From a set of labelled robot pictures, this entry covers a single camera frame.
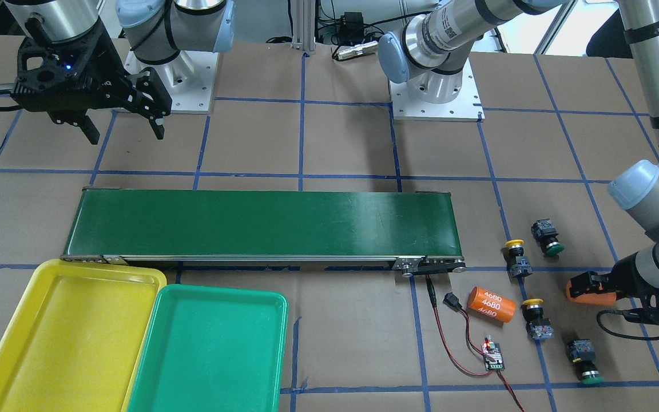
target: floor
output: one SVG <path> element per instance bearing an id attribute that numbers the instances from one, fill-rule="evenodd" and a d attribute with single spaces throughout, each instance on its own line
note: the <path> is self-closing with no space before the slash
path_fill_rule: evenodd
<path id="1" fill-rule="evenodd" d="M 19 42 L 0 37 L 0 83 L 15 76 Z M 649 245 L 606 193 L 634 162 L 657 160 L 632 62 L 473 54 L 484 122 L 394 122 L 376 57 L 337 63 L 329 53 L 321 45 L 303 57 L 288 45 L 236 44 L 223 58 L 212 115 L 168 117 L 163 141 L 141 118 L 108 110 L 92 114 L 99 146 L 43 114 L 0 114 L 0 338 L 33 269 L 60 255 L 83 186 L 448 191 L 469 270 L 435 276 L 437 292 L 453 287 L 466 297 L 481 286 L 518 303 L 542 298 L 556 329 L 536 344 L 520 313 L 505 325 L 472 316 L 475 340 L 491 334 L 502 345 L 526 410 L 659 410 L 659 342 L 609 337 L 594 322 L 599 308 L 562 295 L 571 276 L 607 271 Z M 558 258 L 534 246 L 529 227 L 543 218 L 553 219 L 566 246 Z M 535 270 L 524 283 L 509 280 L 501 253 L 515 237 L 526 240 Z M 497 378 L 452 368 L 423 283 L 341 269 L 167 275 L 288 298 L 282 411 L 515 410 Z M 439 310 L 452 351 L 481 368 L 460 338 L 462 318 Z M 577 383 L 562 341 L 573 336 L 593 341 L 606 383 Z"/>

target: green push button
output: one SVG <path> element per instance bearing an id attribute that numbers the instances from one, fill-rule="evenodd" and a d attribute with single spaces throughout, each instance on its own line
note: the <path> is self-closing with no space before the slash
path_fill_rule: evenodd
<path id="1" fill-rule="evenodd" d="M 564 245 L 552 245 L 547 251 L 546 255 L 556 256 L 558 253 L 561 253 L 565 249 Z"/>

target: wire connector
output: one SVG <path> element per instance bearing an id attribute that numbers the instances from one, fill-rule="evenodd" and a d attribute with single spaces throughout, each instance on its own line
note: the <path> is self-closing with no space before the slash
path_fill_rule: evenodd
<path id="1" fill-rule="evenodd" d="M 446 303 L 448 307 L 452 308 L 453 311 L 462 310 L 462 305 L 459 302 L 459 298 L 457 298 L 457 296 L 452 292 L 444 295 L 444 303 Z"/>

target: green tray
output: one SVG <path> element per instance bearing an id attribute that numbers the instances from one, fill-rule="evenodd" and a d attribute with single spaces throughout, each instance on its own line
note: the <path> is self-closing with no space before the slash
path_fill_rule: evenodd
<path id="1" fill-rule="evenodd" d="M 277 292 L 165 287 L 129 412 L 276 412 L 287 313 Z"/>
<path id="2" fill-rule="evenodd" d="M 463 258 L 449 193 L 87 188 L 63 259 Z"/>

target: blue joint cap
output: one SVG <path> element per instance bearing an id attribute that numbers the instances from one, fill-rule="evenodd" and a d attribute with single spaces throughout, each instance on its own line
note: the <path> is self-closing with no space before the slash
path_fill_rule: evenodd
<path id="1" fill-rule="evenodd" d="M 233 22 L 234 8 L 233 0 L 228 0 L 223 11 L 223 21 L 220 23 L 217 37 L 215 37 L 215 46 L 212 48 L 215 53 L 224 53 L 233 48 L 233 39 L 236 35 L 236 25 Z"/>
<path id="2" fill-rule="evenodd" d="M 634 208 L 656 184 L 659 167 L 642 160 L 627 169 L 617 179 L 612 180 L 606 190 L 620 208 L 627 211 Z"/>
<path id="3" fill-rule="evenodd" d="M 117 0 L 118 24 L 131 29 L 154 17 L 164 8 L 166 0 Z"/>
<path id="4" fill-rule="evenodd" d="M 383 34 L 378 42 L 380 67 L 393 83 L 406 83 L 411 73 L 401 41 L 395 33 L 390 32 Z"/>

